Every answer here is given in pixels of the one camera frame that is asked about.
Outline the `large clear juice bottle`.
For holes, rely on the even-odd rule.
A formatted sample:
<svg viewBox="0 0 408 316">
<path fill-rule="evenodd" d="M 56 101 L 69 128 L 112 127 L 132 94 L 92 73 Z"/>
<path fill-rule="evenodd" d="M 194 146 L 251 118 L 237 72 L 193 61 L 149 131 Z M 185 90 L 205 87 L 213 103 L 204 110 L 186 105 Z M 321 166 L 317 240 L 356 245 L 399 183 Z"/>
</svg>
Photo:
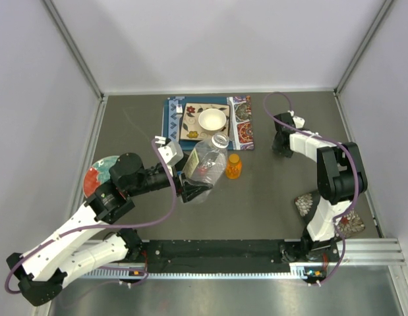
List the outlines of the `large clear juice bottle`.
<svg viewBox="0 0 408 316">
<path fill-rule="evenodd" d="M 228 145 L 229 138 L 221 132 L 214 134 L 207 140 L 198 142 L 191 151 L 183 168 L 187 179 L 206 182 L 214 187 L 226 169 Z M 198 167 L 206 167 L 208 172 L 201 176 L 198 174 Z M 191 202 L 202 203 L 210 195 L 211 191 L 212 189 L 204 192 Z"/>
</svg>

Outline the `orange juice bottle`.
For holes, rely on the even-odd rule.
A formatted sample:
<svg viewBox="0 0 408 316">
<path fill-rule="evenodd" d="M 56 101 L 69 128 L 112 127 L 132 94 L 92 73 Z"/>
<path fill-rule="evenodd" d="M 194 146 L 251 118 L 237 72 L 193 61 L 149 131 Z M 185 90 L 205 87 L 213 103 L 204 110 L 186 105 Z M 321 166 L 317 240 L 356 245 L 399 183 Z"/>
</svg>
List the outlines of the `orange juice bottle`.
<svg viewBox="0 0 408 316">
<path fill-rule="evenodd" d="M 229 156 L 227 166 L 225 169 L 225 175 L 229 179 L 237 179 L 240 177 L 242 171 L 242 161 L 240 157 L 233 153 Z"/>
</svg>

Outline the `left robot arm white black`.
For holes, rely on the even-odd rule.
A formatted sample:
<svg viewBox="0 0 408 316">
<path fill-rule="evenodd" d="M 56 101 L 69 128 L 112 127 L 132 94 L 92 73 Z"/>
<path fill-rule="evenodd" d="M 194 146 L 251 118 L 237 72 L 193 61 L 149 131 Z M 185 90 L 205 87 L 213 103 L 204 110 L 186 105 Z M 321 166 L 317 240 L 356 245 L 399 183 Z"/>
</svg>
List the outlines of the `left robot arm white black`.
<svg viewBox="0 0 408 316">
<path fill-rule="evenodd" d="M 185 175 L 170 171 L 164 162 L 145 169 L 135 153 L 118 156 L 109 168 L 109 179 L 86 198 L 65 224 L 34 249 L 8 256 L 7 265 L 18 281 L 17 292 L 38 307 L 94 269 L 112 262 L 143 259 L 144 246 L 137 224 L 120 226 L 100 244 L 86 250 L 79 248 L 95 234 L 116 228 L 116 222 L 134 209 L 134 196 L 167 187 L 174 196 L 189 202 L 213 186 L 188 180 Z"/>
</svg>

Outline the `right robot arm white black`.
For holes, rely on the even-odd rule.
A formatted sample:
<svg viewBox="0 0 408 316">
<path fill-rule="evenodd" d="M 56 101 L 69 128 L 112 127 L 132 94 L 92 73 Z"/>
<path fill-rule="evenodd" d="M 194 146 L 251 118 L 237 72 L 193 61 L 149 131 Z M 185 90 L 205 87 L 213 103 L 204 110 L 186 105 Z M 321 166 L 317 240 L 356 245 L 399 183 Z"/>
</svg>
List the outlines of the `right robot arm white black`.
<svg viewBox="0 0 408 316">
<path fill-rule="evenodd" d="M 299 153 L 314 161 L 319 195 L 317 203 L 303 204 L 312 217 L 306 222 L 300 244 L 282 244 L 281 256 L 289 263 L 301 259 L 314 261 L 341 238 L 339 221 L 354 209 L 358 196 L 367 189 L 360 151 L 353 142 L 343 144 L 297 128 L 290 112 L 276 115 L 273 120 L 276 126 L 273 152 L 287 158 Z"/>
</svg>

